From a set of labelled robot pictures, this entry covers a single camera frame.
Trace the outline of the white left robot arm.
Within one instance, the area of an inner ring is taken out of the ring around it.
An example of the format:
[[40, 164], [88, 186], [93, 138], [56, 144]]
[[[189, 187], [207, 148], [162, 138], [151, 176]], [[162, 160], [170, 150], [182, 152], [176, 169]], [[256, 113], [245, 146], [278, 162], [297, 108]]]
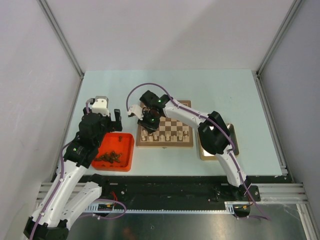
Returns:
[[92, 161], [107, 133], [122, 131], [121, 112], [114, 110], [115, 120], [101, 111], [84, 112], [74, 139], [61, 152], [60, 168], [40, 206], [28, 218], [24, 235], [29, 240], [65, 240], [78, 217], [95, 200], [105, 200], [111, 188], [102, 176], [94, 174], [84, 188], [70, 198], [74, 188]]

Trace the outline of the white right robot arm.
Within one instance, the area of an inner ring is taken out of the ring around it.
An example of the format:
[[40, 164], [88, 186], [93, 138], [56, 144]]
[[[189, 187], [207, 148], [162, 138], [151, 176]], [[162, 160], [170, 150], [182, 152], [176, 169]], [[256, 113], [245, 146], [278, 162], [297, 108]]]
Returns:
[[169, 94], [159, 97], [149, 90], [139, 100], [144, 107], [137, 104], [130, 106], [127, 110], [128, 116], [136, 116], [137, 123], [150, 134], [160, 126], [161, 117], [176, 119], [195, 129], [202, 148], [214, 155], [224, 170], [228, 184], [231, 186], [231, 196], [237, 201], [242, 201], [245, 197], [252, 202], [255, 201], [250, 192], [252, 182], [238, 163], [234, 153], [236, 146], [226, 123], [218, 112], [196, 111], [173, 99]]

